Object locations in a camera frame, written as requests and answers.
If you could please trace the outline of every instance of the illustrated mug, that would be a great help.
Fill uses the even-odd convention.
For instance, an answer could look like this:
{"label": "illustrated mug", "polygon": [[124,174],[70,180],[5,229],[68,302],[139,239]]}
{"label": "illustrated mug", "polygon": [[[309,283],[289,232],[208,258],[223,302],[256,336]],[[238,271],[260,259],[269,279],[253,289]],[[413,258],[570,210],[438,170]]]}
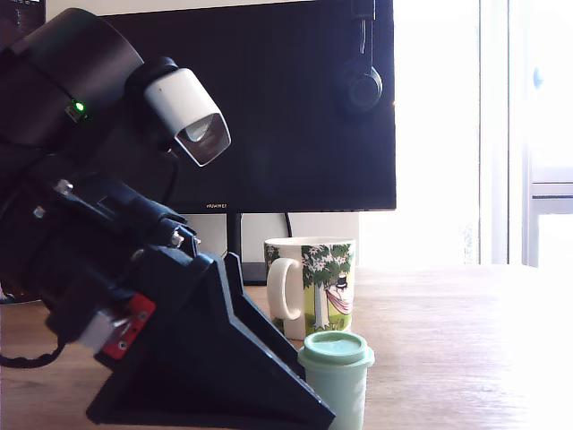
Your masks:
{"label": "illustrated mug", "polygon": [[287,338],[350,330],[354,239],[289,237],[267,240],[264,247],[270,318]]}

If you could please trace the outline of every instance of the mug handle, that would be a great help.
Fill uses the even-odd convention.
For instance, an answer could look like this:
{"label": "mug handle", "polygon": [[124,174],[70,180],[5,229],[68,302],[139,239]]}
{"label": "mug handle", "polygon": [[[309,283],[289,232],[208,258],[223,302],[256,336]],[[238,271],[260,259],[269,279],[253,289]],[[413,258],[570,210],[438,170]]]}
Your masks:
{"label": "mug handle", "polygon": [[303,312],[301,309],[290,310],[287,304],[285,286],[288,269],[298,269],[300,263],[292,258],[277,258],[270,265],[267,277],[267,294],[269,296],[270,313],[281,320],[296,320]]}

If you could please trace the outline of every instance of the plastic container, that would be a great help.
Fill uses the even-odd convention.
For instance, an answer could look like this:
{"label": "plastic container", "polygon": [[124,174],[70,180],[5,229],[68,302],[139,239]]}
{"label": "plastic container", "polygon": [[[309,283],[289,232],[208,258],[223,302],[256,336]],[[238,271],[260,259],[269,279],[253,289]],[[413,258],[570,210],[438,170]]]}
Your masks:
{"label": "plastic container", "polygon": [[342,331],[321,331],[304,340],[298,362],[306,382],[337,414],[329,430],[361,430],[366,401],[366,374],[374,351],[366,340]]}

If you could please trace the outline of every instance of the headphone ear cup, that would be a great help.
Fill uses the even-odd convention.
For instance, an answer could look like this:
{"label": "headphone ear cup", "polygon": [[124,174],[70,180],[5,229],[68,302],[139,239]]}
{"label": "headphone ear cup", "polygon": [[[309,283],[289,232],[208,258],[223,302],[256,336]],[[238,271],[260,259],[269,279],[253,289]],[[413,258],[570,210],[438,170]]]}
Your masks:
{"label": "headphone ear cup", "polygon": [[369,73],[356,61],[348,63],[342,73],[341,91],[344,107],[355,114],[372,110],[382,97],[382,78],[374,67]]}

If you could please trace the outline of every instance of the monitor stand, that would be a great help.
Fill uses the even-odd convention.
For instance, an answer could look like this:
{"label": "monitor stand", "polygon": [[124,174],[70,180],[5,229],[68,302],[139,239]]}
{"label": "monitor stand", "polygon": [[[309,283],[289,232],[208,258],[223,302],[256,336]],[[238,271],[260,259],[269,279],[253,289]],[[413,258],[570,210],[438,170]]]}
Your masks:
{"label": "monitor stand", "polygon": [[[229,253],[238,255],[243,260],[242,253],[242,213],[227,214],[227,250]],[[267,285],[267,271],[264,262],[243,262],[243,284],[244,285]]]}

